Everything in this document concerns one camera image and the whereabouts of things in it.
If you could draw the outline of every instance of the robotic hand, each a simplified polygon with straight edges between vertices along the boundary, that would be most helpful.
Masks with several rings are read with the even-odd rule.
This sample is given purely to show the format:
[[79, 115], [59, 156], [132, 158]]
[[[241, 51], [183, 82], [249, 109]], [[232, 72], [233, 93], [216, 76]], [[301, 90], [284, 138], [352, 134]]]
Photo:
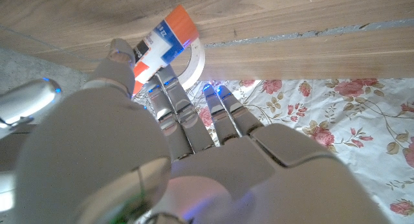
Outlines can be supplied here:
[[206, 97], [215, 147], [171, 67], [130, 101], [132, 49], [113, 41], [83, 90], [27, 140], [16, 223], [387, 223], [350, 171], [308, 137], [264, 127], [229, 90]]

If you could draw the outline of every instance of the white tape roll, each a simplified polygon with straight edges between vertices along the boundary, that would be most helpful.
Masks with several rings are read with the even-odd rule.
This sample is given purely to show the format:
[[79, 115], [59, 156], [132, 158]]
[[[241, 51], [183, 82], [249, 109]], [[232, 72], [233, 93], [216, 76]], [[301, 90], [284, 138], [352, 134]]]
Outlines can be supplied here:
[[206, 52], [200, 38], [191, 43], [191, 57], [187, 68], [179, 75], [179, 82], [187, 90], [200, 78], [204, 64], [206, 63]]

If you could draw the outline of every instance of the floral fabric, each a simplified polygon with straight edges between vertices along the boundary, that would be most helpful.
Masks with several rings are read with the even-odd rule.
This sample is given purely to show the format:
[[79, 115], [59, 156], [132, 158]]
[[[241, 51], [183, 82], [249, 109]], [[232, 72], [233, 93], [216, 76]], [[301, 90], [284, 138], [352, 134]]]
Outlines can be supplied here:
[[[338, 156], [393, 223], [414, 223], [414, 79], [197, 82], [187, 90], [217, 143], [202, 88], [225, 85], [265, 125], [285, 124]], [[136, 102], [151, 106], [145, 94]]]

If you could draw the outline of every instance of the white fabric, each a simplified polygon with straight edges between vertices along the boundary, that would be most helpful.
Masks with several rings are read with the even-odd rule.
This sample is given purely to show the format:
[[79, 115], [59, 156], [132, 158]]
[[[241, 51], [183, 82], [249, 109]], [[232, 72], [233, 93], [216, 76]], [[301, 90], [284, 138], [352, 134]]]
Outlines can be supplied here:
[[[414, 79], [197, 82], [187, 90], [210, 135], [202, 87], [225, 85], [264, 124], [333, 151], [393, 223], [414, 223]], [[145, 94], [136, 102], [151, 106]]]

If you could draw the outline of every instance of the wooden surface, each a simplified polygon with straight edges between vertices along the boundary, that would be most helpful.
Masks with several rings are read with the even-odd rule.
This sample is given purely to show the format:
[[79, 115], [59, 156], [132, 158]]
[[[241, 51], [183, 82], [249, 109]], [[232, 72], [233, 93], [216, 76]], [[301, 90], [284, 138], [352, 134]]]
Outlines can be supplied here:
[[[0, 0], [0, 47], [91, 72], [113, 38], [136, 44], [178, 4], [203, 43], [414, 18], [414, 0]], [[413, 38], [408, 27], [206, 49], [202, 79], [413, 77]]]

